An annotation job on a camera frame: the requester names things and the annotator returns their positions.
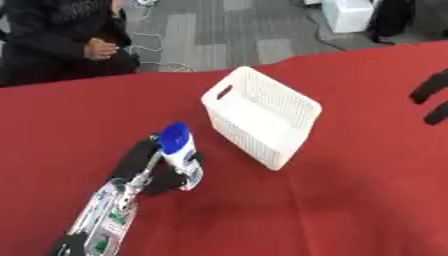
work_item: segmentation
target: cable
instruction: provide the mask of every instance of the cable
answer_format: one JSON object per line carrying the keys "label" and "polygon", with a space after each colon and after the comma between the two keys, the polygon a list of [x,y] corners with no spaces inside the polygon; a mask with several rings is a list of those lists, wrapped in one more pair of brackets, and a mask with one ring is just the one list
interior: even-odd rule
{"label": "cable", "polygon": [[[151,15],[152,15],[152,9],[154,8],[154,5],[151,6],[144,6],[144,5],[140,5],[137,1],[134,2],[134,7],[138,8],[138,9],[147,9],[147,12],[145,13],[145,15],[143,15],[143,17],[138,21],[139,23],[146,21],[148,19],[150,19]],[[140,49],[140,50],[145,50],[145,51],[150,51],[150,52],[161,52],[163,50],[163,37],[160,34],[148,34],[148,33],[140,33],[140,32],[136,32],[134,33],[134,36],[147,36],[147,37],[157,37],[159,39],[159,48],[156,49],[151,49],[149,47],[146,46],[142,46],[142,45],[131,45],[128,48],[128,52],[130,54],[134,54],[135,53],[135,49]],[[168,63],[160,63],[160,62],[154,62],[154,61],[141,61],[140,64],[151,64],[151,65],[158,65],[158,66],[173,66],[173,65],[179,65],[181,66],[181,68],[175,69],[173,72],[182,72],[183,70],[185,70],[186,72],[196,72],[196,70],[184,63],[181,62],[168,62]]]}
{"label": "cable", "polygon": [[[305,4],[299,4],[299,3],[297,2],[297,0],[290,0],[289,2],[290,2],[290,4],[292,4],[292,5],[296,6],[296,7],[299,7],[299,8],[304,8],[304,7],[306,7]],[[332,48],[334,48],[334,49],[337,49],[338,51],[343,51],[343,52],[348,51],[347,49],[345,49],[345,48],[343,48],[343,47],[341,47],[341,46],[339,46],[339,45],[336,45],[336,44],[332,44],[332,43],[330,43],[330,42],[327,42],[327,41],[323,40],[323,39],[320,37],[319,32],[320,32],[321,26],[320,26],[319,23],[317,23],[317,21],[315,21],[315,20],[311,17],[309,11],[307,11],[307,13],[306,13],[306,18],[307,18],[308,21],[310,21],[311,23],[313,23],[313,24],[316,26],[316,32],[314,33],[314,39],[315,39],[316,41],[318,41],[318,42],[321,43],[321,44],[330,46],[330,47],[332,47]]]}

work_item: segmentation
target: gray carpet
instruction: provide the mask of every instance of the gray carpet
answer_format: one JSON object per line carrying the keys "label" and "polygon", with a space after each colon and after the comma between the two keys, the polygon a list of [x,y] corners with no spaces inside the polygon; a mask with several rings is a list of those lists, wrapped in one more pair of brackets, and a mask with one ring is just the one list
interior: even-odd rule
{"label": "gray carpet", "polygon": [[[317,38],[347,50],[384,47],[363,33],[333,34],[320,8],[300,6],[301,0],[159,0],[152,9],[123,1],[134,45],[159,50],[162,43],[160,51],[134,49],[144,63],[166,64],[143,64],[142,71],[188,71],[182,64],[217,70],[338,51]],[[6,21],[0,26],[7,27]],[[163,40],[136,33],[158,34]],[[393,39],[429,40],[413,31]]]}

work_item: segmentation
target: white basket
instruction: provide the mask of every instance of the white basket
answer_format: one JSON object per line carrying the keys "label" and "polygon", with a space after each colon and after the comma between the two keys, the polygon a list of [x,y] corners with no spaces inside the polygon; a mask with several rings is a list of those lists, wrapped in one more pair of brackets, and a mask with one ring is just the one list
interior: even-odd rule
{"label": "white basket", "polygon": [[240,67],[203,97],[213,127],[271,170],[308,138],[322,107],[249,67]]}

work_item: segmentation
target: table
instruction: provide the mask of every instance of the table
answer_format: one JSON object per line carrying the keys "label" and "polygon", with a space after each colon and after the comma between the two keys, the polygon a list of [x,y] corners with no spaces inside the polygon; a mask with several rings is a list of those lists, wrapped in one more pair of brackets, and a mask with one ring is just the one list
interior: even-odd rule
{"label": "table", "polygon": [[192,192],[141,198],[121,255],[436,256],[448,253],[447,97],[409,93],[448,43],[295,57],[258,70],[323,105],[271,172],[211,128],[200,97],[230,71],[1,89],[0,255],[42,255],[138,139],[182,120],[206,153]]}

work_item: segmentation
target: white bottle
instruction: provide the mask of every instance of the white bottle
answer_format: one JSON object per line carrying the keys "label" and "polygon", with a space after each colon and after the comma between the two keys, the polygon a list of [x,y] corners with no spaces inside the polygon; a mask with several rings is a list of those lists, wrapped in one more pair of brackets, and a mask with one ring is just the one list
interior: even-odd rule
{"label": "white bottle", "polygon": [[201,181],[203,170],[193,156],[196,154],[193,136],[190,129],[183,123],[174,123],[162,131],[159,137],[162,146],[162,156],[179,174],[185,174],[187,184],[180,187],[188,191]]}

